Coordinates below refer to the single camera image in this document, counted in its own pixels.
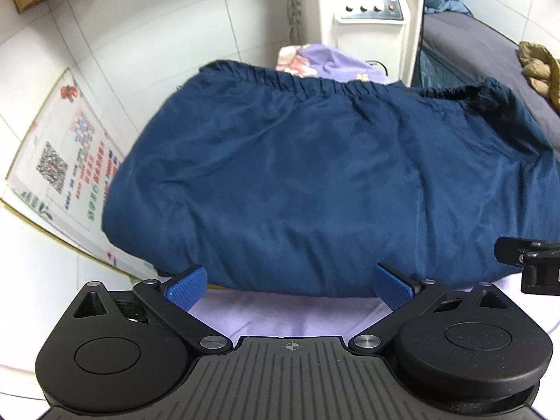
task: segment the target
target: poster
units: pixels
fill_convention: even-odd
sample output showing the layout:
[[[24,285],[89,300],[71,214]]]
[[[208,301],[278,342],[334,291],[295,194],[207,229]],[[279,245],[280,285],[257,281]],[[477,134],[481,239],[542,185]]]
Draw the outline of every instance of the poster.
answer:
[[[97,259],[141,279],[153,266],[113,246],[103,204],[123,154],[66,70],[31,125],[8,184],[40,216]]]

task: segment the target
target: power cord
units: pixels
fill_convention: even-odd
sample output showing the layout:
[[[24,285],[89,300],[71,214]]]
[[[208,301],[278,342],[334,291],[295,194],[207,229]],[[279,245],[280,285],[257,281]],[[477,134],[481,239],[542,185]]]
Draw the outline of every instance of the power cord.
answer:
[[[381,65],[383,67],[383,69],[385,70],[385,75],[387,77],[389,77],[389,73],[387,70],[387,66],[385,66],[381,61],[377,61],[377,60],[368,60],[366,61],[367,64],[369,64],[370,66],[377,66],[377,65]]]

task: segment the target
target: metal screw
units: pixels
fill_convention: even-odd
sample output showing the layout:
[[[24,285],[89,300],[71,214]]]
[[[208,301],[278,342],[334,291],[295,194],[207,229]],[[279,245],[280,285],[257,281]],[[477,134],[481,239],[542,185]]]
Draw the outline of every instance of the metal screw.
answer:
[[[354,338],[354,344],[363,349],[373,349],[382,343],[375,335],[360,335]]]
[[[226,338],[218,335],[206,336],[201,339],[201,346],[205,349],[221,349],[225,347],[227,343],[228,340]]]

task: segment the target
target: qr code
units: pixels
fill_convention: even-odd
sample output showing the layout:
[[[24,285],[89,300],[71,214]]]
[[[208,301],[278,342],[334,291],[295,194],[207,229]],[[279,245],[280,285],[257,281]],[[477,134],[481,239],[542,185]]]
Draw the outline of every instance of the qr code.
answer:
[[[45,148],[43,148],[37,170],[58,194],[62,194],[68,164],[62,160],[57,151],[48,142],[45,144]]]

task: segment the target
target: gray cushion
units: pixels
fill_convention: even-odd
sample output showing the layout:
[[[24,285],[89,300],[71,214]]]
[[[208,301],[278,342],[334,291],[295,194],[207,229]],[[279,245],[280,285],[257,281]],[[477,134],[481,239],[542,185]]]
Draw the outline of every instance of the gray cushion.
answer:
[[[522,75],[519,46],[488,25],[458,13],[426,14],[423,47],[474,81],[494,77],[523,101],[560,160],[560,117]]]

